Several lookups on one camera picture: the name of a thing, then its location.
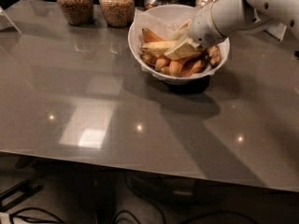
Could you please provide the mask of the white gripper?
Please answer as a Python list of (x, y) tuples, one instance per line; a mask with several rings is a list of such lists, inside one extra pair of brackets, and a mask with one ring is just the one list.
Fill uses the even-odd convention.
[(203, 47), (218, 45), (223, 40), (223, 35), (220, 34), (212, 19), (212, 5), (199, 8), (192, 20), (181, 24), (169, 39), (170, 46), (164, 56), (170, 60), (187, 58), (202, 53)]

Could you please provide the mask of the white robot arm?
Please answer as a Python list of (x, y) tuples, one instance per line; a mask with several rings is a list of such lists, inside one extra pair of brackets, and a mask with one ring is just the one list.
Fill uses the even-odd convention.
[(199, 8), (188, 26), (176, 30), (171, 38), (188, 36), (209, 48), (236, 31), (261, 29), (273, 21), (299, 38), (299, 0), (218, 0)]

